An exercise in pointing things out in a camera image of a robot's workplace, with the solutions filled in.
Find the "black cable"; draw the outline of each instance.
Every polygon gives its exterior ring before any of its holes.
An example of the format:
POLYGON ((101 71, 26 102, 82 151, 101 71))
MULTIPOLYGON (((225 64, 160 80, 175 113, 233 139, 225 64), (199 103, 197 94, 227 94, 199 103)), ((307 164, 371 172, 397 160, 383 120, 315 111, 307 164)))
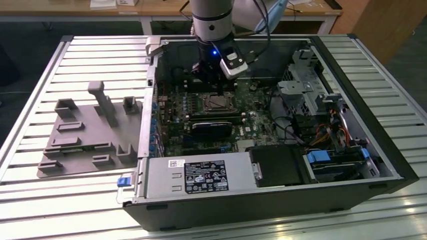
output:
POLYGON ((252 1, 253 1, 253 4, 255 4, 256 8, 257 8, 259 14, 261 15, 261 18, 263 18, 263 20, 264 20, 264 22, 265 22, 265 28, 267 28, 267 45, 265 45, 265 47, 260 50, 260 52, 256 54, 256 56, 260 56, 260 55, 265 52, 265 50, 268 49, 269 44, 271 44, 269 18, 268 18, 268 11, 267 11, 267 7, 265 7, 264 0, 260 0, 260 3, 261 3, 261 6, 263 6, 263 8, 264 8, 265 14, 263 13, 263 10, 261 10, 261 7, 260 7, 257 1, 256 1, 256 0, 252 0, 252 1))
POLYGON ((187 5, 189 4, 189 0, 184 3, 184 5, 180 7, 179 9, 179 13, 180 15, 188 19, 188 21, 193 21, 188 16, 185 16, 185 14, 183 13, 184 8, 187 7, 187 5))
POLYGON ((296 11, 296 10, 295 10, 295 5, 293 5, 293 3, 291 3, 289 1, 288 1, 288 3, 292 5, 292 10, 293 10, 293 22, 295 22, 295 21, 296 21, 296 12, 300 13, 301 11, 299 11, 299 10, 296 11))

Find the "warning label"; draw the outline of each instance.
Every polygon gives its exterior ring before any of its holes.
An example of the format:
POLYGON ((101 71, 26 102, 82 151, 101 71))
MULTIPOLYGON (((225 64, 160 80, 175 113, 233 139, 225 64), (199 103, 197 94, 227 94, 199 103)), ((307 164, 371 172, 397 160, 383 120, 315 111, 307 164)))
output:
POLYGON ((225 163, 204 161, 184 164, 185 193, 200 194, 228 190, 225 163))

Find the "blue drive latch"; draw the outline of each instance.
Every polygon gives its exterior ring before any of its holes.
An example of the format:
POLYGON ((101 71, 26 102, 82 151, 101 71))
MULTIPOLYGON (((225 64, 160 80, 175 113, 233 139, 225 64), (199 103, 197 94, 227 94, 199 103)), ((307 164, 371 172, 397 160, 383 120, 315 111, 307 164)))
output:
POLYGON ((123 188, 123 187, 131 187, 132 183, 131 183, 131 177, 120 177, 117 179, 117 187, 123 188))
POLYGON ((331 161, 331 157, 329 157, 328 151, 325 151, 325 150, 311 151, 307 154, 307 158, 308 158, 308 162, 311 164, 312 163, 317 163, 317 162, 331 161))

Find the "metal slat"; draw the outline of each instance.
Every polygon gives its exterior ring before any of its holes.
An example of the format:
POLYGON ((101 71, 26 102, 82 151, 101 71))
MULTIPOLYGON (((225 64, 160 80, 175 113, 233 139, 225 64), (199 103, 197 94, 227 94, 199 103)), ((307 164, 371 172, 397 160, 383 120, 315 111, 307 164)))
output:
POLYGON ((403 127, 403 126, 415 126, 415 125, 423 125, 423 121, 420 119, 409 119, 409 120, 396 120, 396 121, 383 121, 380 122, 380 125, 384 128, 391 128, 391 127, 403 127))
MULTIPOLYGON (((332 81, 329 74, 323 74, 327 81, 332 81)), ((349 73, 347 74, 349 81, 371 81, 371 80, 385 80, 380 73, 349 73)))
MULTIPOLYGON (((144 89, 119 89, 119 90, 105 90, 105 96, 110 99, 121 99, 124 96, 133 96, 136 98, 145 96, 144 89)), ((73 99, 73 100, 93 100, 94 96, 86 91, 62 91, 62 92, 46 92, 42 95, 44 102, 56 102, 58 99, 73 99)))
POLYGON ((73 39, 109 39, 110 41, 116 41, 116 39, 147 39, 144 35, 117 35, 117 36, 73 36, 73 39))
POLYGON ((367 106, 369 107, 384 107, 384 106, 404 106, 407 101, 399 97, 380 97, 380 98, 367 98, 364 99, 367 106))
POLYGON ((369 108, 376 117, 415 115, 409 106, 381 106, 369 108))
POLYGON ((353 48, 355 44, 348 41, 348 42, 340 42, 340 41, 331 41, 331 42, 324 42, 324 45, 327 48, 353 48))
POLYGON ((102 230, 119 230, 139 227, 137 222, 123 210, 110 210, 78 215, 48 217, 28 221, 0 224, 1 236, 5 239, 45 238, 65 234, 78 234, 102 230))
POLYGON ((54 190, 58 188, 80 187, 80 186, 93 186, 96 188, 96 186, 101 184, 117 183, 119 177, 120 177, 120 174, 112 174, 105 176, 58 179, 53 181, 37 180, 32 182, 21 182, 18 184, 0 185, 0 193, 24 192, 24 191, 33 191, 33 190, 42 190, 42 189, 54 190))
POLYGON ((78 213, 85 211, 120 209, 121 204, 116 202, 116 195, 117 194, 114 192, 94 193, 1 203, 0 221, 18 218, 30 219, 40 216, 78 213))
POLYGON ((379 70, 373 66, 341 66, 340 69, 345 74, 377 73, 379 70))
POLYGON ((61 82, 86 82, 86 81, 119 81, 119 80, 144 80, 145 71, 106 72, 106 73, 77 73, 60 74, 52 78, 52 83, 61 82))
MULTIPOLYGON (((333 82, 328 82, 329 87, 332 90, 337 89, 333 82)), ((387 81, 379 80, 379 81, 353 81, 352 85, 355 89, 391 89, 392 86, 388 84, 387 81)))
POLYGON ((333 53, 332 56, 336 60, 367 59, 367 57, 361 53, 333 53))
MULTIPOLYGON (((85 91, 88 90, 89 82, 69 82, 69 83, 50 83, 48 85, 48 92, 62 91, 85 91)), ((145 80, 129 80, 129 81, 106 81, 104 82, 104 89, 140 89, 147 87, 145 80)))
MULTIPOLYGON (((89 173, 81 173, 77 175, 64 175, 54 177, 54 180, 61 179, 70 179, 70 178, 88 178, 88 177, 96 177, 96 176, 108 176, 108 175, 120 175, 124 173, 131 173, 133 171, 132 168, 124 168, 124 169, 116 169, 109 171, 96 171, 89 173)), ((9 168, 5 171, 5 174, 2 176, 1 182, 28 182, 28 181, 40 181, 40 178, 37 177, 37 167, 36 166, 26 166, 26 167, 18 167, 18 168, 9 168)))
POLYGON ((144 64, 145 57, 114 57, 114 58, 77 58, 64 59, 60 66, 94 66, 117 64, 144 64))
POLYGON ((66 49, 68 52, 93 52, 93 51, 129 51, 145 50, 144 44, 129 45, 70 45, 66 49))
POLYGON ((411 138, 397 138, 397 139, 393 139, 392 141, 400 151, 427 148, 427 137, 424 136, 411 137, 411 138))
POLYGON ((336 60, 340 67, 353 67, 353 66, 372 66, 369 60, 356 59, 356 60, 336 60))
POLYGON ((395 138, 408 138, 427 136, 427 126, 400 126, 385 128, 388 136, 395 138))
POLYGON ((360 54, 361 51, 359 48, 356 47, 333 47, 328 49, 331 54, 360 54))
MULTIPOLYGON (((113 40, 113 44, 145 44, 145 38, 123 38, 113 40)), ((73 39, 70 45, 110 45, 110 39, 73 39)))
POLYGON ((90 74, 147 71, 148 64, 105 65, 105 66, 60 66, 56 74, 90 74))
POLYGON ((124 57, 147 57, 147 53, 145 51, 70 51, 65 53, 64 60, 124 57))
POLYGON ((427 156, 427 148, 425 149, 415 149, 415 150, 404 150, 401 151, 404 157, 420 157, 427 156))
POLYGON ((347 36, 321 36, 321 42, 352 42, 352 39, 347 36))
POLYGON ((13 158, 10 161, 10 165, 29 165, 38 164, 42 158, 41 151, 30 151, 30 152, 17 152, 13 154, 13 158))

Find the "aluminum extrusion table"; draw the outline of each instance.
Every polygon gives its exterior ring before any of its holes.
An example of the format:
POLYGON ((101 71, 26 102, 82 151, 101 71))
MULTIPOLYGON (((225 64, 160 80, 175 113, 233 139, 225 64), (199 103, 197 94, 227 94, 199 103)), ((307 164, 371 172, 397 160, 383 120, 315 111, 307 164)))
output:
MULTIPOLYGON (((116 201, 119 169, 38 179, 57 99, 94 104, 89 81, 113 102, 144 101, 145 36, 62 38, 0 150, 0 239, 400 239, 427 234, 427 116, 357 39, 320 36, 420 180, 348 211, 147 232, 116 201)), ((131 197, 131 191, 123 192, 131 197)))

